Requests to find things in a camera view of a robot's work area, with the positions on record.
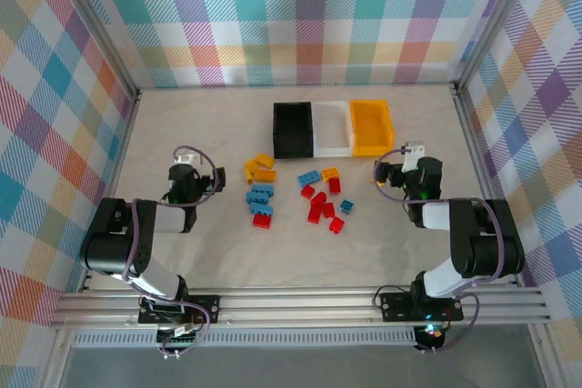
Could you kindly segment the white plastic bin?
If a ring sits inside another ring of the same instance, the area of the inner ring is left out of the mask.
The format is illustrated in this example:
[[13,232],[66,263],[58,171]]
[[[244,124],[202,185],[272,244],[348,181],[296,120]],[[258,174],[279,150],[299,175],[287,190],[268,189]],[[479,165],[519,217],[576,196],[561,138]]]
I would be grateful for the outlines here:
[[312,102],[314,157],[349,157],[354,151],[354,132],[349,102]]

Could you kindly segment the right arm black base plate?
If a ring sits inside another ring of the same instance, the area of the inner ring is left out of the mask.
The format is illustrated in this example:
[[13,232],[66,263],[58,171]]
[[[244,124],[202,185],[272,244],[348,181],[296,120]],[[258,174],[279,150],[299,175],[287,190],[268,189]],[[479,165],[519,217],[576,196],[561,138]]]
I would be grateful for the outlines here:
[[415,301],[411,293],[382,293],[380,304],[382,318],[386,323],[464,320],[460,302],[451,298],[423,297]]

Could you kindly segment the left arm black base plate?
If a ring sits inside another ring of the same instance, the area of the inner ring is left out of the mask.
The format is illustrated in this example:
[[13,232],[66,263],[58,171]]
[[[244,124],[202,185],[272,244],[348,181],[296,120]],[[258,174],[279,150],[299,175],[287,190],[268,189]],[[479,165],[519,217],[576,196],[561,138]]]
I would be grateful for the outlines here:
[[204,324],[206,318],[203,312],[193,308],[192,304],[200,306],[208,312],[210,323],[217,323],[220,309],[218,295],[188,295],[184,302],[190,303],[190,306],[146,297],[141,297],[138,302],[140,309],[137,322],[139,324]]

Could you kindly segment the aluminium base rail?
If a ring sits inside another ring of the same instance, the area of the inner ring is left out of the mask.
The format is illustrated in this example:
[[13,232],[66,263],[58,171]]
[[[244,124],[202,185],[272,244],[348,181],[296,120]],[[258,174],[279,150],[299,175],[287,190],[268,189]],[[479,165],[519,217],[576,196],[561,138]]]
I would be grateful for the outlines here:
[[[388,301],[386,288],[275,287],[195,289],[194,295],[218,298],[215,328],[377,327],[384,314],[391,324],[410,325],[403,310]],[[456,303],[462,324],[547,324],[551,317],[537,288],[513,284],[473,288]],[[61,297],[51,322],[54,328],[137,328],[138,296],[127,289],[88,290]]]

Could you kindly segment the black plastic bin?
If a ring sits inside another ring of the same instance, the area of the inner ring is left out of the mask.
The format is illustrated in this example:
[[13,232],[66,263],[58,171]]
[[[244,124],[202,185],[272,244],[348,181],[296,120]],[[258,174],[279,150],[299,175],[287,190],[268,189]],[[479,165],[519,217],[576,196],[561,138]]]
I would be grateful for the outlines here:
[[314,157],[313,116],[310,102],[273,104],[275,159]]

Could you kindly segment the yellow plastic bin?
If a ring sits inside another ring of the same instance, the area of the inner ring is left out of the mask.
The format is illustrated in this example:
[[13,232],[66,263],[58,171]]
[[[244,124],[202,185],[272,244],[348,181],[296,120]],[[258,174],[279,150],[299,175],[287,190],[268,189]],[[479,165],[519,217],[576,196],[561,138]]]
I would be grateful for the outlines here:
[[351,100],[353,156],[379,157],[393,149],[395,134],[386,100]]

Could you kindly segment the aluminium frame post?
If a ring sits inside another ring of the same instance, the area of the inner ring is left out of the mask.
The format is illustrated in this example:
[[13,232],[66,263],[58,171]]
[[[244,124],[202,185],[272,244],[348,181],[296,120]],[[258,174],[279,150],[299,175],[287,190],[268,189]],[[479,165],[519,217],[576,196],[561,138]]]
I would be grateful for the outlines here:
[[72,0],[78,14],[85,23],[89,34],[96,40],[104,58],[110,64],[115,76],[120,80],[127,94],[136,99],[139,96],[139,88],[131,78],[128,68],[115,47],[115,44],[106,31],[104,24],[98,17],[90,0]]
[[468,29],[462,34],[457,49],[451,86],[460,90],[468,85],[483,63],[497,34],[517,0],[477,0],[470,16]]

